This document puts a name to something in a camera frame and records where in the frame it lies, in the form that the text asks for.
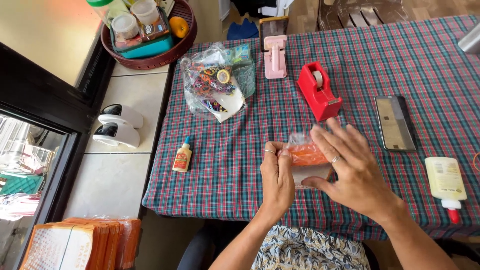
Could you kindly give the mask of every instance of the stack of paper bags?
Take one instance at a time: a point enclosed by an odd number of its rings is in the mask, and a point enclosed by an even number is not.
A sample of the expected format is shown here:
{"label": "stack of paper bags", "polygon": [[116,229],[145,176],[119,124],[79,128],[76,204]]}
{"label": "stack of paper bags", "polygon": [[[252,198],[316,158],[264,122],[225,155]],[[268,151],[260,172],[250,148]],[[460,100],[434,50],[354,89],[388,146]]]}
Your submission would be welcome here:
{"label": "stack of paper bags", "polygon": [[140,220],[69,218],[35,225],[20,270],[123,270],[133,267]]}

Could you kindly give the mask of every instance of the round tray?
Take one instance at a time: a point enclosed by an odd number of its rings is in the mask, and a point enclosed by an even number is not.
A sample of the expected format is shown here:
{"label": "round tray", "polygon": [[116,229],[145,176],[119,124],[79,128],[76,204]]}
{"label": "round tray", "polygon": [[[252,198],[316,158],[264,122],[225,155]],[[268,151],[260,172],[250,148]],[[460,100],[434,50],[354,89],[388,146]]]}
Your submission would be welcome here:
{"label": "round tray", "polygon": [[185,19],[190,30],[188,31],[187,36],[182,39],[172,36],[173,42],[176,43],[175,46],[162,54],[143,59],[127,59],[117,54],[113,50],[112,41],[110,39],[110,29],[106,25],[103,25],[102,32],[100,33],[100,39],[102,40],[103,47],[121,65],[130,69],[146,70],[170,64],[184,55],[193,45],[193,42],[197,37],[197,21],[193,15],[192,8],[185,0],[175,0],[175,4],[173,5],[173,9],[170,12],[170,16],[168,16],[168,19],[173,16],[178,16]]}

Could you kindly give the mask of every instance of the woman's left hand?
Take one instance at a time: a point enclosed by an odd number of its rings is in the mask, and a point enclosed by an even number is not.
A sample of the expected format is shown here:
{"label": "woman's left hand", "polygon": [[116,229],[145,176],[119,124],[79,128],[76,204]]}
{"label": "woman's left hand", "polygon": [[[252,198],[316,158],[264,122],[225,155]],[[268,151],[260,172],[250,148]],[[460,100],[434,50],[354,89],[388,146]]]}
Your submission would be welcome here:
{"label": "woman's left hand", "polygon": [[290,208],[295,197],[295,183],[292,176],[292,158],[286,151],[277,157],[276,153],[286,146],[282,142],[265,144],[264,161],[260,166],[264,188],[264,200],[256,217],[275,225]]}

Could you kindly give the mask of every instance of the ring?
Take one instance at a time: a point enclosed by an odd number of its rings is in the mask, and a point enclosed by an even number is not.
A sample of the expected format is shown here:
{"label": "ring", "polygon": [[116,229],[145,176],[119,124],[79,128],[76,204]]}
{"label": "ring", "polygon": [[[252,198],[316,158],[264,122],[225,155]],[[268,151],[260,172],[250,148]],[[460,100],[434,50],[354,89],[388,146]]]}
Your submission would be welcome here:
{"label": "ring", "polygon": [[341,159],[342,159],[342,158],[339,157],[339,156],[334,156],[333,159],[332,159],[332,162],[330,162],[330,163],[335,163],[335,162],[337,162],[337,161],[339,161],[339,160],[341,160]]}

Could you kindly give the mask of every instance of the phone screen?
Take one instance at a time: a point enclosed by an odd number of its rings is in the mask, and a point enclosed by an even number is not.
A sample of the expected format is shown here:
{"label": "phone screen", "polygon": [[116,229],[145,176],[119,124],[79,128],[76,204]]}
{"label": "phone screen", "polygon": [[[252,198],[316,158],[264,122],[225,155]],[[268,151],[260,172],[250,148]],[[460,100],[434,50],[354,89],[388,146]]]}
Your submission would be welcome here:
{"label": "phone screen", "polygon": [[413,123],[408,113],[407,102],[400,96],[375,97],[378,122],[384,148],[392,151],[415,151]]}

